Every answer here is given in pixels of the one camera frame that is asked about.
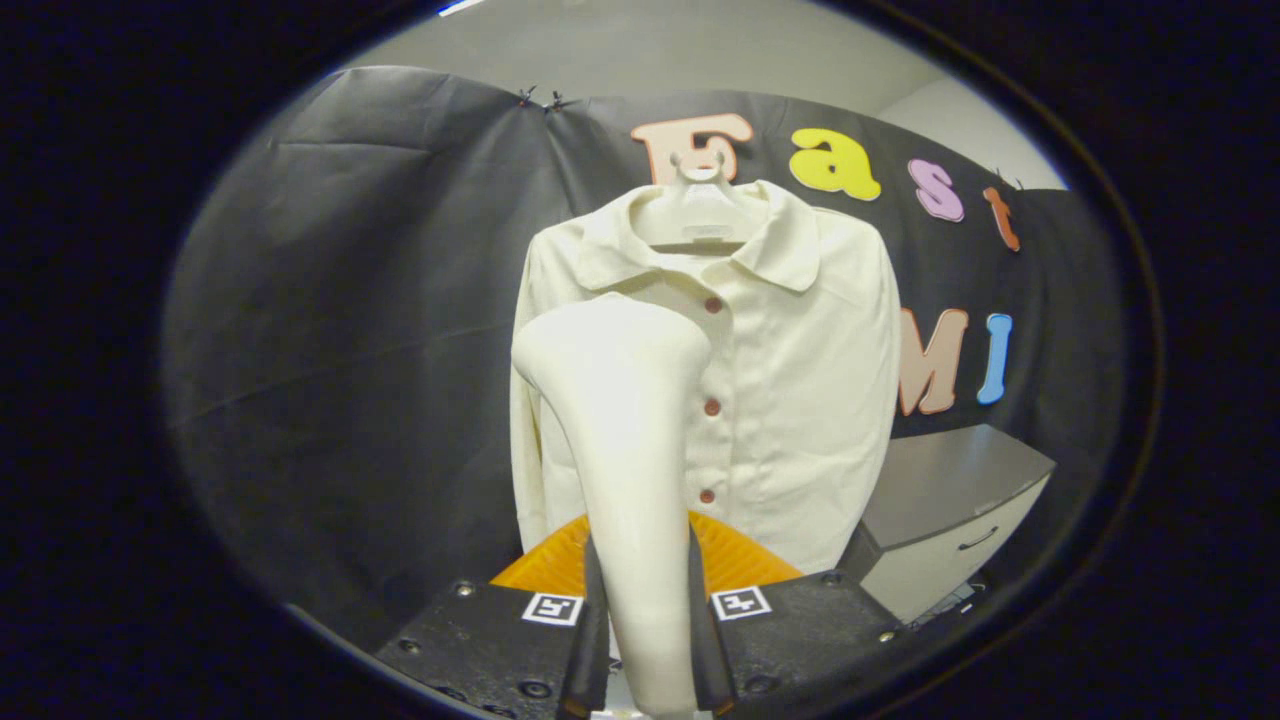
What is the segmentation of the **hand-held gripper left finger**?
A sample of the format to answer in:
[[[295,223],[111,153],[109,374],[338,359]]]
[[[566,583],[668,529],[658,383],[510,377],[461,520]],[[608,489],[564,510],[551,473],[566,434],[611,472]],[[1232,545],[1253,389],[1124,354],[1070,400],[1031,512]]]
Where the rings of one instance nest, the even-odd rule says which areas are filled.
[[[589,719],[605,707],[609,633],[602,570],[580,516],[492,580],[456,580],[375,656],[477,712]]]

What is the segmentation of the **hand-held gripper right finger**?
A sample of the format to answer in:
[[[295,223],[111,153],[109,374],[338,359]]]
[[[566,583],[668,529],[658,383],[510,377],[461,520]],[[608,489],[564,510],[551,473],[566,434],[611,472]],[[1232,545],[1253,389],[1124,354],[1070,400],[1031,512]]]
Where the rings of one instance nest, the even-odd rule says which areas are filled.
[[[901,621],[847,573],[803,575],[690,512],[692,679],[713,716],[795,716],[869,676]]]

